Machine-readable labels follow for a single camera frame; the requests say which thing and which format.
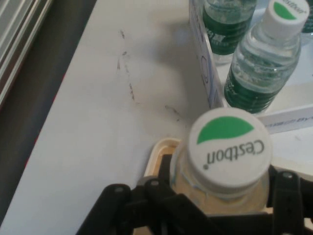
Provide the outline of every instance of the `dark floor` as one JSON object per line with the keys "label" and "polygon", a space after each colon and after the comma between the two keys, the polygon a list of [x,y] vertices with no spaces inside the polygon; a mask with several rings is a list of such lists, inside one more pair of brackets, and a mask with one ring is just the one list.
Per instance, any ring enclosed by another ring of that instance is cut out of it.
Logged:
{"label": "dark floor", "polygon": [[96,0],[54,0],[0,111],[0,225]]}

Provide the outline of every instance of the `white table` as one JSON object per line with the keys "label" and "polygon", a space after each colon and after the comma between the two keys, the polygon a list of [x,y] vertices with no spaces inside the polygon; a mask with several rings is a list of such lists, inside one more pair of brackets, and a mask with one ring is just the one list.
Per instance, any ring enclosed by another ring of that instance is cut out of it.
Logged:
{"label": "white table", "polygon": [[[75,234],[103,188],[133,187],[154,143],[184,138],[206,100],[187,0],[98,0],[0,234]],[[272,138],[274,164],[312,172],[313,128]]]}

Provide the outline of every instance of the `cardboard box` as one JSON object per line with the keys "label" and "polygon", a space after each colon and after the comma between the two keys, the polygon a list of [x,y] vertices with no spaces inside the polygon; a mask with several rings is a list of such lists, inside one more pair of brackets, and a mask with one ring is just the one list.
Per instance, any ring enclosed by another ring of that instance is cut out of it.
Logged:
{"label": "cardboard box", "polygon": [[[230,64],[216,66],[202,20],[202,0],[190,0],[189,22],[210,108],[228,107],[224,84]],[[251,25],[260,21],[268,0],[258,1]],[[256,117],[270,133],[313,126],[313,43],[302,47],[297,68],[267,110]]]}

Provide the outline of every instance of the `plastic bottle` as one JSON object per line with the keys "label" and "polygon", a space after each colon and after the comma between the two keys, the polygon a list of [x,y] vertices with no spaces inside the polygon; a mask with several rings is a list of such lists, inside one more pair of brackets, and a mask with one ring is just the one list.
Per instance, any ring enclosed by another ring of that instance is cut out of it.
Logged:
{"label": "plastic bottle", "polygon": [[299,61],[299,35],[308,15],[305,0],[269,3],[234,53],[224,87],[230,106],[259,113],[271,104]]}
{"label": "plastic bottle", "polygon": [[204,0],[203,21],[216,63],[231,62],[250,26],[257,0]]}
{"label": "plastic bottle", "polygon": [[192,126],[175,150],[170,184],[206,214],[261,211],[268,200],[272,146],[265,126],[235,108],[218,108]]}
{"label": "plastic bottle", "polygon": [[302,30],[302,45],[313,42],[313,0],[307,0],[310,6],[310,15]]}

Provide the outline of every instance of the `bottle cap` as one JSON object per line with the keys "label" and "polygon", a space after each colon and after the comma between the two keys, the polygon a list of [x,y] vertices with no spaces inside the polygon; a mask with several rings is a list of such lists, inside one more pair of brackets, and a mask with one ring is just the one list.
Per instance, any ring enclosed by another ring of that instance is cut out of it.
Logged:
{"label": "bottle cap", "polygon": [[309,13],[306,0],[271,0],[262,19],[262,28],[273,38],[290,38],[302,31]]}
{"label": "bottle cap", "polygon": [[191,128],[187,149],[191,173],[216,193],[249,189],[267,172],[272,158],[265,126],[236,108],[203,114]]}

